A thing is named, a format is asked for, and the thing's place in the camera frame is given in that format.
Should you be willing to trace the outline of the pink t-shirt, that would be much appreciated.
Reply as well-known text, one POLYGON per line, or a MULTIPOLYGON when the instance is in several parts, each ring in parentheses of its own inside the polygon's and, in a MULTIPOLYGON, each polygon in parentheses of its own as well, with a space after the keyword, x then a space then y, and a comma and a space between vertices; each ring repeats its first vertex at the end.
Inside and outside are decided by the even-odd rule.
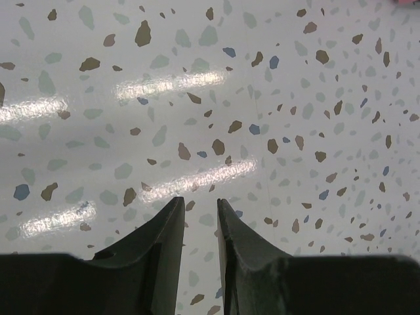
POLYGON ((410 5, 419 2, 419 0, 394 0, 398 5, 410 5))

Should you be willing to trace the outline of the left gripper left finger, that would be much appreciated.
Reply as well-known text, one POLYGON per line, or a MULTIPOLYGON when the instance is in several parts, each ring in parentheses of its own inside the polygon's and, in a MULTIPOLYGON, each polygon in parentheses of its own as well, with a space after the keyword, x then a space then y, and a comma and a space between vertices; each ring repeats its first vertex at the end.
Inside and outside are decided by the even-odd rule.
POLYGON ((95 253, 87 314, 174 314, 185 204, 170 200, 152 219, 95 253))

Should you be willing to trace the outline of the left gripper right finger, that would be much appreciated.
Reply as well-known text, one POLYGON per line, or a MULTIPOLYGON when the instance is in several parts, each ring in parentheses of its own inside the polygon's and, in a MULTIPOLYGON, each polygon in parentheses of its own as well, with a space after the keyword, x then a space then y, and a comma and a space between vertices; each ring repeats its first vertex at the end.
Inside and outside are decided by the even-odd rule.
POLYGON ((217 200, 220 278, 225 314, 289 314, 284 272, 292 256, 244 223, 226 199, 217 200))

